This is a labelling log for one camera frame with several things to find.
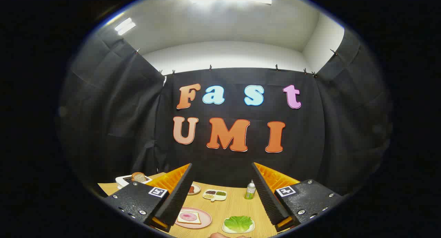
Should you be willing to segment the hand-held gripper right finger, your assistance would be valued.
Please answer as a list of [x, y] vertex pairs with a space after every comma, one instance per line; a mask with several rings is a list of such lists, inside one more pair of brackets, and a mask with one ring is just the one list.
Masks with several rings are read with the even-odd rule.
[[252, 181], [277, 232], [310, 222], [343, 200], [316, 180], [299, 181], [255, 162], [252, 169]]

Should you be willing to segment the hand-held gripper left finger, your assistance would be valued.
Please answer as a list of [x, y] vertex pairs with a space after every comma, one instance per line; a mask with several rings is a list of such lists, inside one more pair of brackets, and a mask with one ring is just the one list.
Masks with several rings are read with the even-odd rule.
[[169, 232], [193, 183], [193, 165], [188, 163], [148, 183], [132, 181], [104, 203], [137, 222]]

